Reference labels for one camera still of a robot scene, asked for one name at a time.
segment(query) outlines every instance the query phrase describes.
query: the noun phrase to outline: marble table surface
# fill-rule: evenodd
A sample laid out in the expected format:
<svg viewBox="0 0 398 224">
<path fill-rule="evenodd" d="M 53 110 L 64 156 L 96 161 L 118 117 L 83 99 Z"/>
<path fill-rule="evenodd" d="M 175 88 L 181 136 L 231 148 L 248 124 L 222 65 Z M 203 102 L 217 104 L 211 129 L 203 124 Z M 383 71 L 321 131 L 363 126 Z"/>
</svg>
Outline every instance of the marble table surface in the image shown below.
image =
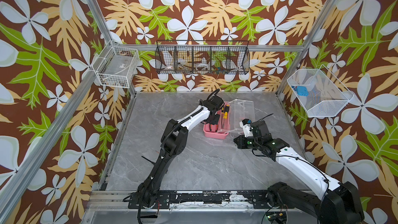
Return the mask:
<svg viewBox="0 0 398 224">
<path fill-rule="evenodd" d="M 160 137 L 170 119 L 179 119 L 193 111 L 199 99 L 208 93 L 139 93 L 127 131 L 123 137 L 106 190 L 136 190 L 156 161 Z M 301 156 L 283 109 L 274 93 L 219 93 L 225 101 L 254 102 L 256 119 L 266 118 L 273 138 L 281 138 Z M 162 190 L 262 190 L 276 182 L 295 189 L 308 189 L 285 167 L 268 157 L 255 157 L 251 150 L 236 148 L 233 137 L 225 140 L 207 138 L 199 124 L 189 132 L 185 150 L 171 163 L 163 178 Z"/>
</svg>

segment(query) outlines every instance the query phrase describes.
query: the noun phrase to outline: wall-mounted wire shelf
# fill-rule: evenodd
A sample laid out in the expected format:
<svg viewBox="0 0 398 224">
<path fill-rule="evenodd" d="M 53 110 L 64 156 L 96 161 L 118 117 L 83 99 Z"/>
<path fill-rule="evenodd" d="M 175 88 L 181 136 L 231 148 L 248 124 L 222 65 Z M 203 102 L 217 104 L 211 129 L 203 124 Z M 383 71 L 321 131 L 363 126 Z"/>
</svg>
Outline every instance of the wall-mounted wire shelf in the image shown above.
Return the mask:
<svg viewBox="0 0 398 224">
<path fill-rule="evenodd" d="M 287 83 L 310 118 L 335 117 L 354 97 L 325 66 L 319 69 L 298 69 L 287 79 Z M 307 91 L 306 96 L 300 93 L 303 87 Z"/>
<path fill-rule="evenodd" d="M 129 88 L 139 61 L 138 50 L 128 47 L 111 47 L 95 70 L 99 82 L 103 86 Z"/>
<path fill-rule="evenodd" d="M 155 52 L 157 73 L 247 74 L 250 53 L 248 41 L 206 41 L 206 44 L 178 44 L 158 40 Z M 186 43 L 199 42 L 187 40 Z"/>
</svg>

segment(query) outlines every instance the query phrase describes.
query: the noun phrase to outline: blue block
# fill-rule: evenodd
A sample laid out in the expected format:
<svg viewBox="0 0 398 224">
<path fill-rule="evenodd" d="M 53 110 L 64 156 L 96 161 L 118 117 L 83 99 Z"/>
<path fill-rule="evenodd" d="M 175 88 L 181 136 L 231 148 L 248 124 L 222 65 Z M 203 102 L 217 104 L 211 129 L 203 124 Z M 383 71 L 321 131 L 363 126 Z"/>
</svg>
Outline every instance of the blue block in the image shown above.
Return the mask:
<svg viewBox="0 0 398 224">
<path fill-rule="evenodd" d="M 306 87 L 297 86 L 296 91 L 299 96 L 308 96 L 308 90 Z"/>
</svg>

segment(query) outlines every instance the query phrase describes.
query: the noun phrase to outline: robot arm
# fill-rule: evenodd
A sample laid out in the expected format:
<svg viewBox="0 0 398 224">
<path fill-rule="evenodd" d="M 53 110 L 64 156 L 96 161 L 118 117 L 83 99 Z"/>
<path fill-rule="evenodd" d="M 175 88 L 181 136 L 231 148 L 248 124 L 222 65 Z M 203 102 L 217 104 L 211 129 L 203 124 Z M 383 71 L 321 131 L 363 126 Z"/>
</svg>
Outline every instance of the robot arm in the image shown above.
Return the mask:
<svg viewBox="0 0 398 224">
<path fill-rule="evenodd" d="M 199 106 L 187 116 L 177 121 L 171 119 L 167 123 L 160 140 L 159 157 L 147 179 L 138 186 L 137 194 L 141 206 L 149 208 L 155 204 L 164 174 L 173 159 L 184 150 L 188 132 L 201 122 L 210 124 L 218 122 L 220 115 L 217 114 L 217 111 L 224 104 L 223 100 L 217 96 L 219 91 L 220 89 L 217 89 L 206 100 L 200 100 Z"/>
<path fill-rule="evenodd" d="M 263 157 L 283 165 L 316 196 L 298 191 L 279 182 L 268 188 L 270 206 L 287 205 L 298 208 L 318 218 L 321 223 L 359 223 L 364 219 L 357 188 L 349 182 L 344 184 L 321 172 L 280 138 L 273 139 L 265 121 L 240 123 L 244 134 L 234 139 L 238 149 L 259 150 Z"/>
</svg>

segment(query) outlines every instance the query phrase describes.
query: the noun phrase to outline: floral wallpaper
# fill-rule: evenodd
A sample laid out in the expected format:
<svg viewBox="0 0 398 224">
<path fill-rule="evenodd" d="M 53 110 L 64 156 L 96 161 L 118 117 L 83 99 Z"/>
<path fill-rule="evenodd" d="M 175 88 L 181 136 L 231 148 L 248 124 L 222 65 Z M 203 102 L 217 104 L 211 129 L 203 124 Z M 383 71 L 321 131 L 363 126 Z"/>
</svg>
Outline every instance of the floral wallpaper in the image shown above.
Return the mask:
<svg viewBox="0 0 398 224">
<path fill-rule="evenodd" d="M 326 0 L 97 0 L 115 42 L 222 40 L 300 45 Z M 247 75 L 158 75 L 154 52 L 140 52 L 137 91 L 275 91 L 296 53 L 251 52 Z"/>
<path fill-rule="evenodd" d="M 308 118 L 286 87 L 286 104 L 317 167 L 358 189 L 364 222 L 398 222 L 397 0 L 338 0 L 301 68 L 325 65 L 355 96 L 333 118 Z"/>
<path fill-rule="evenodd" d="M 86 0 L 0 0 L 0 196 L 103 48 Z M 7 223 L 80 222 L 129 95 L 94 82 Z"/>
</svg>

